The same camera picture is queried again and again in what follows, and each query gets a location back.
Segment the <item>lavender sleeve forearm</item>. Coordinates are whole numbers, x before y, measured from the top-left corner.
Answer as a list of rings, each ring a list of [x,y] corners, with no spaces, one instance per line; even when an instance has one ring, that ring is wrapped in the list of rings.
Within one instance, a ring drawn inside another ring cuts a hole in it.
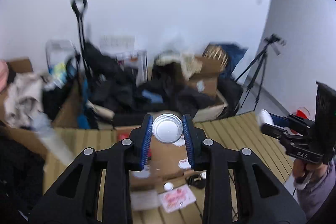
[[[317,181],[310,179],[303,190],[297,190],[297,199],[301,209],[309,220],[320,209],[335,186],[335,164],[331,160],[325,175]]]

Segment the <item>person's right hand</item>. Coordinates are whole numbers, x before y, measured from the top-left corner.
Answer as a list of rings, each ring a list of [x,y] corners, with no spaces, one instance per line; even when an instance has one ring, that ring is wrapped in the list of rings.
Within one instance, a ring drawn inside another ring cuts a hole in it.
[[[325,164],[312,164],[309,162],[302,161],[300,159],[295,159],[292,169],[292,175],[295,179],[303,177],[306,171],[312,173],[311,180],[317,181],[322,178],[328,171],[329,166]]]

